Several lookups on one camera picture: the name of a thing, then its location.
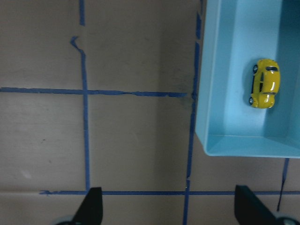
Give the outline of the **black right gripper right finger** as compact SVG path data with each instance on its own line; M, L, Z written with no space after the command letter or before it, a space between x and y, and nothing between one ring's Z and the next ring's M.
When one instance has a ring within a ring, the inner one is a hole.
M234 215L240 225L280 225L274 214L256 197L248 186L236 185Z

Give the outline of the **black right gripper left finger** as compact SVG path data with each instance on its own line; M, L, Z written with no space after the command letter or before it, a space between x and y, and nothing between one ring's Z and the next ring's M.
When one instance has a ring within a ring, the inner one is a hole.
M100 225L103 220L102 188L92 187L72 218L71 225Z

